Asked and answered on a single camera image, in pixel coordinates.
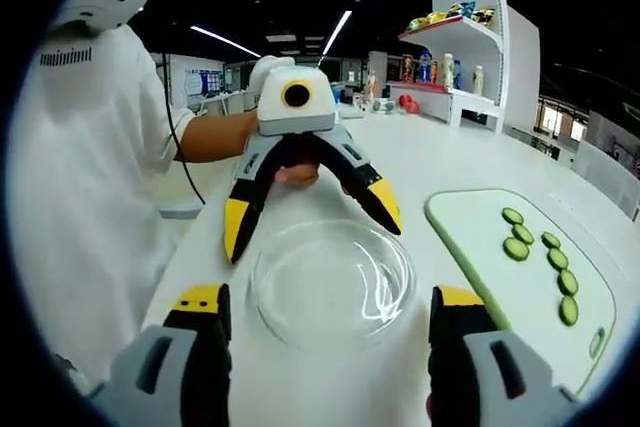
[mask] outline white shirt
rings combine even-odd
[[[193,114],[173,109],[180,138]],[[139,334],[176,239],[150,180],[176,153],[164,87],[128,26],[60,32],[34,55],[7,172],[14,259],[49,348],[86,377]]]

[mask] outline cutting board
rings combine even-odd
[[[502,243],[512,236],[512,226],[502,218],[505,207],[522,214],[535,238],[525,261],[503,251]],[[551,365],[554,384],[579,393],[616,318],[611,290],[580,246],[527,199],[505,190],[439,193],[427,200],[425,214],[496,323],[513,330]],[[563,295],[540,239],[543,232],[560,240],[578,280],[579,317],[571,327],[558,315]]]

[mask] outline black ceiling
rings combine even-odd
[[[594,109],[629,130],[622,100],[640,107],[640,41],[633,19],[637,0],[507,0],[540,29],[541,93]],[[300,50],[318,55],[345,10],[353,15],[333,47],[334,57],[366,57],[370,50],[417,53],[397,40],[409,20],[431,10],[431,0],[149,0],[131,22],[152,51],[210,57],[226,62],[252,57],[189,30],[199,25],[260,55]],[[269,43],[269,34],[291,33],[298,41]],[[305,36],[324,36],[305,42]]]

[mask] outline glass bowl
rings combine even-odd
[[[267,239],[251,273],[269,330],[304,350],[365,346],[398,323],[415,293],[392,236],[350,220],[298,224]]]

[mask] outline black cable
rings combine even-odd
[[[164,101],[167,107],[167,117],[169,119],[169,127],[171,128],[171,136],[173,137],[173,141],[176,143],[178,147],[178,156],[180,157],[180,162],[182,162],[182,167],[184,168],[184,173],[187,175],[187,179],[189,180],[189,185],[196,193],[202,205],[206,205],[204,199],[198,192],[196,185],[193,183],[193,179],[191,178],[191,174],[189,173],[189,169],[187,168],[187,163],[184,160],[184,154],[182,153],[182,148],[180,147],[180,141],[178,140],[178,136],[176,135],[176,129],[173,126],[173,117],[171,116],[171,105],[169,104],[169,76],[167,71],[167,54],[162,54],[162,72],[164,73]]]

